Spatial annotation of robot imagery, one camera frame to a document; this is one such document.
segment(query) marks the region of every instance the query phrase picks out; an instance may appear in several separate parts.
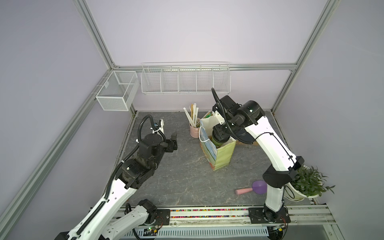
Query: metal beam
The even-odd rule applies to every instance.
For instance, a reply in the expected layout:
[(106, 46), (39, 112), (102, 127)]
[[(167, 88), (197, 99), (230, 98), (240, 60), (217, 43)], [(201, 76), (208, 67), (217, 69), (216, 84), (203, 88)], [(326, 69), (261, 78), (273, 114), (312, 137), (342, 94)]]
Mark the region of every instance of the metal beam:
[(6, 239), (21, 215), (36, 195), (37, 191), (55, 166), (57, 160), (66, 149), (67, 145), (79, 129), (93, 105), (96, 103), (96, 93), (100, 90), (111, 71), (107, 71), (97, 86), (89, 94), (80, 109), (73, 116), (71, 121), (62, 131), (55, 143), (51, 146), (47, 154), (40, 161), (34, 172), (30, 175), (24, 186), (17, 193), (11, 204), (0, 217), (0, 240)]
[(280, 104), (281, 104), (282, 100), (284, 99), (285, 95), (287, 94), (290, 86), (292, 85), (292, 83), (296, 79), (299, 71), (303, 67), (306, 59), (310, 55), (313, 47), (315, 46), (317, 40), (319, 39), (319, 36), (321, 35), (323, 30), (325, 29), (329, 18), (332, 16), (334, 11), (338, 7), (339, 3), (340, 3), (340, 0), (328, 0), (328, 2), (326, 3), (319, 19), (316, 22), (314, 29), (312, 30), (312, 33), (311, 33), (307, 43), (305, 44), (297, 62), (296, 62), (297, 68), (295, 70), (291, 71), (291, 74), (289, 75), (289, 77), (288, 77), (287, 81), (285, 82), (283, 88), (281, 89), (275, 103), (273, 104), (273, 107), (271, 109), (272, 112), (275, 112), (278, 109), (278, 107), (280, 106)]
[(84, 25), (87, 27), (89, 34), (91, 35), (97, 49), (100, 52), (101, 57), (103, 58), (105, 65), (108, 69), (113, 69), (115, 64), (112, 61), (111, 55), (108, 52), (108, 49), (101, 37), (101, 34), (96, 26), (95, 21), (91, 15), (91, 12), (88, 8), (87, 3), (84, 0), (72, 0), (75, 4)]
[[(196, 68), (200, 65), (172, 65), (175, 68)], [(169, 65), (156, 65), (151, 68), (169, 68)], [(260, 63), (260, 64), (230, 64), (230, 71), (253, 71), (253, 70), (295, 70), (296, 63)], [(143, 66), (116, 66), (114, 70), (136, 71), (141, 73)]]

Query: pink handle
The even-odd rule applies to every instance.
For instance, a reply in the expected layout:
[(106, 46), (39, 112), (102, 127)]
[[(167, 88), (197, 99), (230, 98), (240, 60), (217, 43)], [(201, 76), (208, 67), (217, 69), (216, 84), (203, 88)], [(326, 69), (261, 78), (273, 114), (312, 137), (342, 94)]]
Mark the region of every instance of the pink handle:
[(249, 188), (237, 189), (237, 190), (235, 190), (235, 193), (236, 194), (243, 194), (243, 193), (251, 192), (251, 191), (252, 191), (252, 188), (249, 187)]

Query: white wire basket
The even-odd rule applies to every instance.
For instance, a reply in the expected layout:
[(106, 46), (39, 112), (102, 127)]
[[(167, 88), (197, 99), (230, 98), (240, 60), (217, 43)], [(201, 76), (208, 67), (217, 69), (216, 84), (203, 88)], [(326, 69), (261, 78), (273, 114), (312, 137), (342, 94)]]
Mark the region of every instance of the white wire basket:
[(144, 94), (204, 94), (231, 92), (229, 64), (146, 67), (141, 74)]
[(96, 99), (105, 111), (129, 111), (139, 85), (135, 71), (112, 71)]

